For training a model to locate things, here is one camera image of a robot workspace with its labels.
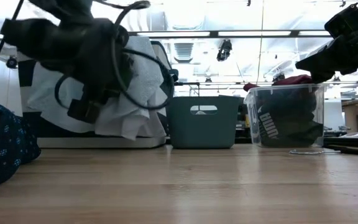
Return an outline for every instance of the teal bin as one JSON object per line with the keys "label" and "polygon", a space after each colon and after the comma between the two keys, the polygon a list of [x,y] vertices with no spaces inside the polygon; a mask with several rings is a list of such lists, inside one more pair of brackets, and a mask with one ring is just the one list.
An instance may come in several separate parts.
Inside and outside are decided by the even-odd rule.
{"label": "teal bin", "polygon": [[176,149],[229,149],[236,138],[239,100],[234,96],[174,97],[167,106]]}

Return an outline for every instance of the plastic storage bin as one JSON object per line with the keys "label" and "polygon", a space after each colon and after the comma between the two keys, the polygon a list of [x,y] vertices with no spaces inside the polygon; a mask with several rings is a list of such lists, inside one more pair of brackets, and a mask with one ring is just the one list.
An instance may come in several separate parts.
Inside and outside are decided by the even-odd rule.
{"label": "plastic storage bin", "polygon": [[252,143],[264,147],[309,147],[323,137],[324,86],[257,87],[247,104]]}
{"label": "plastic storage bin", "polygon": [[177,149],[229,149],[236,138],[238,97],[181,96],[167,107],[171,144]]}

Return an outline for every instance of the red object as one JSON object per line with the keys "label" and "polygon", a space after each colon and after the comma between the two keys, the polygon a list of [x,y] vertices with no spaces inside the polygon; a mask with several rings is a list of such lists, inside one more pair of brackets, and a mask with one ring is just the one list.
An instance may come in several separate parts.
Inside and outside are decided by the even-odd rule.
{"label": "red object", "polygon": [[[272,86],[275,86],[275,85],[311,84],[311,83],[313,83],[313,82],[312,82],[310,76],[308,76],[308,75],[298,75],[298,76],[295,76],[295,77],[289,77],[289,78],[277,81],[277,82],[273,83]],[[251,88],[254,88],[254,87],[259,87],[259,86],[255,85],[255,84],[252,84],[252,83],[247,83],[247,84],[244,85],[243,89],[245,91],[249,91]]]}

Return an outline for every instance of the clear plastic container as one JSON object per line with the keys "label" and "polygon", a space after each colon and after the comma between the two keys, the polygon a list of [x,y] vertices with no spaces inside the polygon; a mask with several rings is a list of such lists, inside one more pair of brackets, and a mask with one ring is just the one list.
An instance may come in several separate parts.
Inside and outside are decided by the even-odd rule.
{"label": "clear plastic container", "polygon": [[248,108],[254,144],[263,147],[309,147],[323,137],[322,85],[251,88],[244,104]]}

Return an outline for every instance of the ceiling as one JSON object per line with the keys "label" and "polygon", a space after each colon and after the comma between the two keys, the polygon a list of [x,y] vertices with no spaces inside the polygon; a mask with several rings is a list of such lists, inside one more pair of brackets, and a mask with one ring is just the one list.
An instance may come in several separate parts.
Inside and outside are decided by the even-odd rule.
{"label": "ceiling", "polygon": [[[19,0],[0,0],[0,28],[11,17]],[[111,1],[126,5],[133,1]],[[343,10],[342,0],[154,0],[152,7],[132,11],[122,25],[128,31],[166,30],[323,30],[333,15]],[[346,6],[358,1],[346,1]],[[94,17],[113,21],[120,10],[94,2]],[[18,19],[44,17],[56,24],[52,15],[25,2]],[[286,77],[307,73],[294,67],[295,61],[330,41],[327,37],[232,38],[232,55],[218,62],[216,54],[223,39],[159,39],[180,78],[188,82],[264,82],[283,72]],[[175,57],[191,57],[191,63],[178,63]],[[341,77],[358,80],[358,72]]]}

